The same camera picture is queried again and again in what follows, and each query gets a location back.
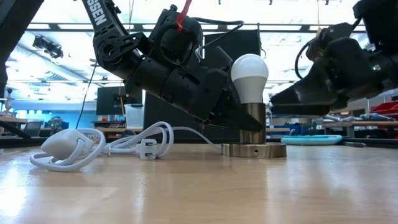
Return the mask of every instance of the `ceiling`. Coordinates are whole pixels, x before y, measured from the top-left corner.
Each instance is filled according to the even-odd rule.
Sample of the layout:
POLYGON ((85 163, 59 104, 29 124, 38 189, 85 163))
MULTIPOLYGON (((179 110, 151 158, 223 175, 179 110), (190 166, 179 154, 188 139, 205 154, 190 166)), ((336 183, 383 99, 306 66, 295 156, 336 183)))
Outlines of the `ceiling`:
MULTIPOLYGON (((115 0, 122 10, 119 18, 126 26, 129 23, 129 1, 115 0)), ((131 24, 153 24, 160 12, 175 4, 182 8, 185 0, 135 0, 132 7, 131 24)), ((314 33, 300 33, 294 25, 310 24, 314 32, 318 24, 318 6, 314 0, 275 0, 269 5, 268 0, 197 0, 193 1, 189 16, 219 19, 224 21, 244 20, 247 24, 263 25, 262 48, 266 51, 270 70, 269 81, 264 90, 264 99, 269 93, 278 93, 292 85, 289 82, 298 78, 294 73, 294 60, 300 48, 312 39, 314 33), (276 24, 293 24, 280 26, 276 24)), ((329 5, 322 1, 319 5, 319 22, 322 25, 339 22, 353 22, 352 6, 356 1, 330 0, 329 5)), ((8 87, 14 89, 13 98, 48 101, 81 101, 84 97, 87 81, 93 72, 95 59, 88 16, 80 0, 46 0, 34 17, 28 31, 18 43, 7 62, 9 75, 8 87), (46 23, 58 23, 58 27, 69 26, 64 30, 45 30, 46 23), (52 60, 43 51, 32 46, 35 36, 62 46, 63 58, 52 60)), ((353 38, 361 45, 367 44, 366 34, 354 34, 353 38)), ((311 67, 305 57, 300 59, 299 69, 305 74, 311 67)), ((119 86, 120 79, 98 67, 90 86, 87 100, 96 98, 96 89, 101 86, 119 86)))

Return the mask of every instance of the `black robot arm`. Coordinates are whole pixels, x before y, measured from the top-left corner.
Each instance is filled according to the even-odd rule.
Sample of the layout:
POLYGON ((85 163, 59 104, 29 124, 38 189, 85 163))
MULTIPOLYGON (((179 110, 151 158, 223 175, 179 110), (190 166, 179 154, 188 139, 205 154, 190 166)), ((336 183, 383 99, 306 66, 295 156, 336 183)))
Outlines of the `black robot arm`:
POLYGON ((200 24, 177 7, 164 9, 149 37, 129 34, 120 10, 110 0, 83 0, 94 27, 97 63, 124 80, 126 92, 142 88, 194 116, 199 122, 260 131, 262 125, 240 110, 239 98, 226 71, 232 60, 220 49, 223 70, 199 63, 193 52, 203 40, 200 24))
POLYGON ((357 22, 323 29, 307 50, 314 62, 308 75, 271 98, 274 113, 324 115, 350 101, 371 98, 398 86, 398 4, 396 0, 361 0, 357 22), (369 42, 364 50, 349 36, 363 19, 369 42))

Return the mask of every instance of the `white power cord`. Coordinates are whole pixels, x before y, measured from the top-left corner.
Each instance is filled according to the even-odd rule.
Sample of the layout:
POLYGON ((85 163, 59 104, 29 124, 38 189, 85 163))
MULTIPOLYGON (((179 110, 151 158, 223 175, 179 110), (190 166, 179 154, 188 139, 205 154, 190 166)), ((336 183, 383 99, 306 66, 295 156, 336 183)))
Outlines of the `white power cord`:
POLYGON ((170 152, 173 146, 174 131, 191 131, 203 138, 208 144, 220 149, 220 147, 214 145, 209 139, 204 137, 204 135, 192 128, 172 128, 168 123, 161 121, 153 124, 138 135, 118 139, 108 145, 105 144, 104 134, 97 129, 63 130, 49 137, 41 147, 44 153, 31 155, 30 162, 43 169, 58 172, 71 172, 87 166, 98 156, 110 155, 112 153, 132 154, 140 156, 141 159, 161 159, 170 152), (169 132, 169 143, 167 143, 167 132, 169 132), (154 151, 152 143, 155 143, 155 141, 153 139, 146 139, 146 137, 159 133, 163 135, 162 144, 156 150, 154 156, 152 154, 154 151), (93 147, 94 142, 84 134, 98 135, 100 138, 99 144, 93 147), (45 157, 52 158, 48 162, 39 160, 45 157))

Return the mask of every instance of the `white light bulb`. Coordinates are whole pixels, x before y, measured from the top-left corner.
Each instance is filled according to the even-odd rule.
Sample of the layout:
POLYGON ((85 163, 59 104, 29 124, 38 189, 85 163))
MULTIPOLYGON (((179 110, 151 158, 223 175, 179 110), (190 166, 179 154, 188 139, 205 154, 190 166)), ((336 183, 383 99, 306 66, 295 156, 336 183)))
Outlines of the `white light bulb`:
POLYGON ((268 66, 258 55, 242 55, 232 65, 231 79, 241 103, 262 103, 262 92, 268 79, 268 66))

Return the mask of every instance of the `chrome cylinder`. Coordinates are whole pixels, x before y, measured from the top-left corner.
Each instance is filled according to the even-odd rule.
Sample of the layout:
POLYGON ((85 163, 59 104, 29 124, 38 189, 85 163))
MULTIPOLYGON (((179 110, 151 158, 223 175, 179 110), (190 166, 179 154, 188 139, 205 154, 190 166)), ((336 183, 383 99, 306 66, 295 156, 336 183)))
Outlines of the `chrome cylinder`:
POLYGON ((241 104, 241 109, 263 125, 260 132, 241 130, 241 143, 264 144, 266 142, 266 105, 264 103, 244 103, 241 104))

